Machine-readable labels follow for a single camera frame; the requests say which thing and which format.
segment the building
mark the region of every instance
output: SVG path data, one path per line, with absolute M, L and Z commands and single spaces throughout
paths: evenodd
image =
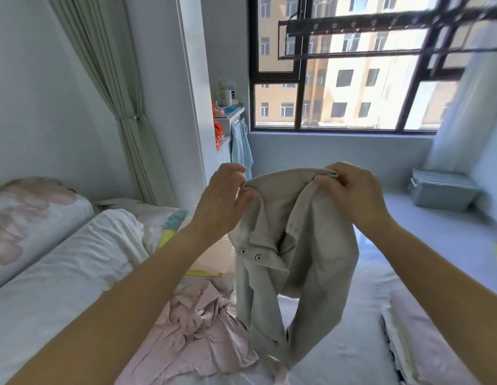
M 436 0 L 314 0 L 313 17 L 386 11 L 424 10 Z M 290 18 L 298 0 L 259 0 L 259 70 L 291 71 L 293 61 L 278 54 L 278 21 Z M 312 36 L 310 53 L 416 49 L 425 30 Z M 415 70 L 417 56 L 330 58 L 307 61 L 302 127 L 394 129 Z M 406 129 L 437 129 L 453 98 L 457 82 L 424 82 L 416 95 Z M 297 84 L 264 84 L 255 88 L 257 126 L 293 127 Z

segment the curtain tieback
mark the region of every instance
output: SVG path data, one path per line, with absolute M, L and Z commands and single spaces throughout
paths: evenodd
M 115 116 L 115 119 L 117 119 L 117 121 L 118 120 L 127 120 L 127 119 L 135 119 L 136 120 L 137 118 L 139 118 L 139 116 L 140 116 L 139 114 L 137 114 L 137 115 L 126 115 L 126 116 Z

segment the person's left hand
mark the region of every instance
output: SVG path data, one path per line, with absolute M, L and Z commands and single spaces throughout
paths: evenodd
M 190 223 L 203 240 L 213 244 L 230 233 L 248 203 L 260 196 L 254 189 L 243 187 L 245 171 L 237 163 L 224 163 L 211 177 Z

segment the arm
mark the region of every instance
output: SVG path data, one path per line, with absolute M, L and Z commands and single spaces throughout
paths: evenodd
M 258 196 L 247 190 L 236 198 L 244 171 L 238 164 L 222 165 L 191 223 L 56 335 L 8 385 L 113 384 L 184 273 L 234 228 L 246 205 Z
M 371 172 L 344 162 L 328 168 L 340 181 L 318 176 L 318 184 L 380 249 L 471 372 L 497 385 L 497 296 L 399 226 Z

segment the green curtain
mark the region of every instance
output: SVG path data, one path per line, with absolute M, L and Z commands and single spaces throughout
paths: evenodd
M 176 206 L 156 139 L 144 114 L 124 0 L 49 0 L 95 87 L 117 118 L 138 194 Z

